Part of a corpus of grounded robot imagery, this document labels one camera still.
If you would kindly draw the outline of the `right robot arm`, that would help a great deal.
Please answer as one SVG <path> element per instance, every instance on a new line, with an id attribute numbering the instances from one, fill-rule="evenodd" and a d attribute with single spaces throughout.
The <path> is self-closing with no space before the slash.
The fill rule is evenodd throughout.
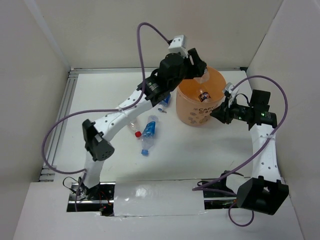
<path id="1" fill-rule="evenodd" d="M 276 156 L 278 123 L 275 113 L 269 111 L 270 92 L 254 90 L 249 106 L 225 100 L 210 116 L 223 124 L 239 120 L 248 124 L 253 152 L 251 178 L 237 190 L 237 206 L 267 215 L 274 215 L 289 195 L 289 187 L 282 183 Z"/>

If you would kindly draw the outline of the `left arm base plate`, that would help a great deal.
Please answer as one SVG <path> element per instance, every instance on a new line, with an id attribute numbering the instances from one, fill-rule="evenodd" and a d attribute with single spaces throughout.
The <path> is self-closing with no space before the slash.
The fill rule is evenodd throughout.
<path id="1" fill-rule="evenodd" d="M 93 196 L 86 196 L 81 190 L 76 196 L 78 183 L 73 182 L 69 189 L 69 197 L 66 211 L 68 213 L 76 212 L 75 203 L 78 212 L 98 212 L 101 216 L 114 216 L 114 193 L 115 182 L 101 182 L 99 190 Z"/>

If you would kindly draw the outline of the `red label clear bottle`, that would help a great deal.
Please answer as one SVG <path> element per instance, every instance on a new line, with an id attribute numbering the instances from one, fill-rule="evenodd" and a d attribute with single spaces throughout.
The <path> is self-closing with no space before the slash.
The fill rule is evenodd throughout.
<path id="1" fill-rule="evenodd" d="M 142 136 L 140 124 L 137 118 L 130 121 L 127 127 L 137 139 L 139 139 Z"/>

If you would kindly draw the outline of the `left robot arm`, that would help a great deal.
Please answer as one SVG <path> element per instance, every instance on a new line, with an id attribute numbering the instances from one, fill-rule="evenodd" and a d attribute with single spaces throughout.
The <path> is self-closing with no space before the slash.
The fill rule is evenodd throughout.
<path id="1" fill-rule="evenodd" d="M 149 111 L 185 79 L 202 77 L 207 64 L 192 48 L 186 55 L 169 53 L 160 62 L 159 68 L 140 83 L 130 97 L 122 102 L 115 112 L 95 120 L 82 123 L 85 141 L 86 172 L 79 178 L 80 192 L 88 200 L 97 197 L 100 191 L 100 175 L 104 161 L 115 152 L 111 145 L 114 136 L 142 113 Z"/>

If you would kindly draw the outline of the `dark label bottle black cap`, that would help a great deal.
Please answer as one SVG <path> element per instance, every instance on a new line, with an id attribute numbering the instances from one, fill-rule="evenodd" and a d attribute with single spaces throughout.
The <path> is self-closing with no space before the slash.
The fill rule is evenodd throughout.
<path id="1" fill-rule="evenodd" d="M 209 103 L 211 101 L 211 96 L 207 91 L 202 92 L 198 98 L 202 103 Z"/>

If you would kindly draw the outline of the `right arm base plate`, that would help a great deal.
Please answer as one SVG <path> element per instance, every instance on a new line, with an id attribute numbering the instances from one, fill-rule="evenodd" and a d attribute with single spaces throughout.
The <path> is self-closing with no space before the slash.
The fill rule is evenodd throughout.
<path id="1" fill-rule="evenodd" d="M 236 194 L 233 190 L 227 187 L 226 179 L 208 186 L 207 189 L 217 191 L 202 191 L 205 210 L 228 209 L 233 203 L 236 202 Z"/>

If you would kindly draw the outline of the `blue label bottle blue cap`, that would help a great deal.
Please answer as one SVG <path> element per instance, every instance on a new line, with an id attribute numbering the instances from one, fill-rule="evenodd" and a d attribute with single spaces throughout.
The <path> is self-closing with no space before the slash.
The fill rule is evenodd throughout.
<path id="1" fill-rule="evenodd" d="M 147 124 L 141 136 L 141 154 L 143 156 L 149 155 L 149 150 L 154 145 L 156 125 L 159 121 L 156 115 L 150 115 L 147 119 Z"/>

